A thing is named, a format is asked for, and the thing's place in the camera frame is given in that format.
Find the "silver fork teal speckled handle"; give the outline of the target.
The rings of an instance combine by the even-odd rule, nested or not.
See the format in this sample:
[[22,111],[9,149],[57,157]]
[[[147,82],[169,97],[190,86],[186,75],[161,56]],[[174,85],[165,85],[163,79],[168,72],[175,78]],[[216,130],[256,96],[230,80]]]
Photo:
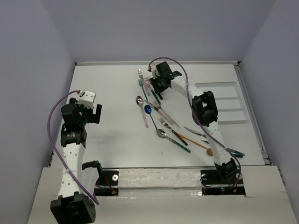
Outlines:
[[158,99],[158,96],[156,95],[156,93],[155,93],[152,89],[151,89],[151,92],[152,92],[154,98],[156,99],[157,104],[161,105],[161,102],[160,102],[160,100]]

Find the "silver fork slim handle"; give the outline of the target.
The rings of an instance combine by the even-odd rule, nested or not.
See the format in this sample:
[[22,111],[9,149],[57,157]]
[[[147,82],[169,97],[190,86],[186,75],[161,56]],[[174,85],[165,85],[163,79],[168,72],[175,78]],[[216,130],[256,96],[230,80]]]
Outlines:
[[165,115],[165,117],[166,117],[166,119],[172,124],[172,125],[174,125],[174,121],[173,121],[173,119],[162,109],[162,107],[161,107],[161,105],[156,101],[156,100],[154,100],[154,106],[155,106],[155,108],[159,111],[159,112],[161,112],[162,114],[164,114]]

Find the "gold fork green handle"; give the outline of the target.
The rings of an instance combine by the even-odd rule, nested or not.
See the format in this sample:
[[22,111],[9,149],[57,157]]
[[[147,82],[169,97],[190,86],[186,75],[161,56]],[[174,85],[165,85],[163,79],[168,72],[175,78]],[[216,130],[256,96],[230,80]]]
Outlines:
[[144,77],[145,84],[151,84],[150,77]]

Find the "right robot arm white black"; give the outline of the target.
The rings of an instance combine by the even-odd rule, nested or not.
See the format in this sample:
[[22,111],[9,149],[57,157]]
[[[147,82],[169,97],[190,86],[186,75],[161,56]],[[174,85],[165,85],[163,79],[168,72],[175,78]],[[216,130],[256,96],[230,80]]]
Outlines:
[[148,71],[152,73],[150,82],[155,93],[160,94],[171,88],[187,98],[192,118],[205,133],[212,149],[216,180],[226,183],[234,178],[235,182],[230,187],[235,187],[241,177],[241,164],[238,158],[224,145],[219,130],[218,109],[214,94],[190,84],[187,72],[181,64],[179,66],[184,74],[172,71],[167,62],[155,66],[152,63],[149,63]]

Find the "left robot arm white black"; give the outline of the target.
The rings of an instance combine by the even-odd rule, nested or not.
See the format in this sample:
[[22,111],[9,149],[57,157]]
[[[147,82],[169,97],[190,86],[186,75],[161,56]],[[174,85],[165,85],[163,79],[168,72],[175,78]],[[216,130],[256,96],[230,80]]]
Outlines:
[[96,184],[103,180],[99,161],[83,162],[88,123],[100,122],[101,105],[93,96],[79,100],[71,98],[61,108],[63,125],[60,133],[63,164],[61,186],[57,199],[50,202],[50,210],[59,224],[91,224],[96,219],[94,194]]

